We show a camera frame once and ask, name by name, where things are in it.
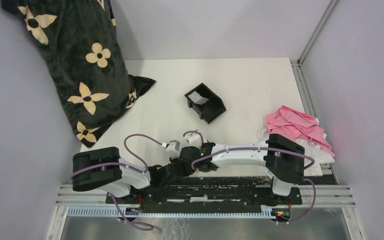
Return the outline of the black plastic tray box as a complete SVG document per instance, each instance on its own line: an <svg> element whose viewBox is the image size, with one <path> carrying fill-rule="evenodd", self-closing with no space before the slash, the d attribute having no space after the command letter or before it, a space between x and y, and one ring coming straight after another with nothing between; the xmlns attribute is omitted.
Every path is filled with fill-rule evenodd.
<svg viewBox="0 0 384 240"><path fill-rule="evenodd" d="M204 83L200 83L184 96L188 107L193 109L208 125L227 110L223 100Z"/></svg>

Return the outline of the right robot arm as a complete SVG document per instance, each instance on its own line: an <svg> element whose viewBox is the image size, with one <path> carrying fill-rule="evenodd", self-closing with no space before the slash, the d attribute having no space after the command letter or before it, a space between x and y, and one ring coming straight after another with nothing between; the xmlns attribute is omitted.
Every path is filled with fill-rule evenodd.
<svg viewBox="0 0 384 240"><path fill-rule="evenodd" d="M304 181L308 168L305 160L311 165L315 162L305 155L303 146L277 133L269 134L265 141L241 145L206 141L198 130L189 130L183 137L198 149L197 156L190 160L193 172L215 172L230 166L265 167L272 179L268 196L275 204L286 201L292 187Z"/></svg>

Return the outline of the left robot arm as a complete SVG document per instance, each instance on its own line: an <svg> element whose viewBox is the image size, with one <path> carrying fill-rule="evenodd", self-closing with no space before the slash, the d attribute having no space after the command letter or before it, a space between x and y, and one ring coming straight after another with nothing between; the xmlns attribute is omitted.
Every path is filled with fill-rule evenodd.
<svg viewBox="0 0 384 240"><path fill-rule="evenodd" d="M129 204L136 200L137 190L166 187L192 175L191 163L198 156L198 148L185 147L169 164L149 166L145 172L139 166L130 165L114 146L80 152L72 157L72 189L75 192L105 191Z"/></svg>

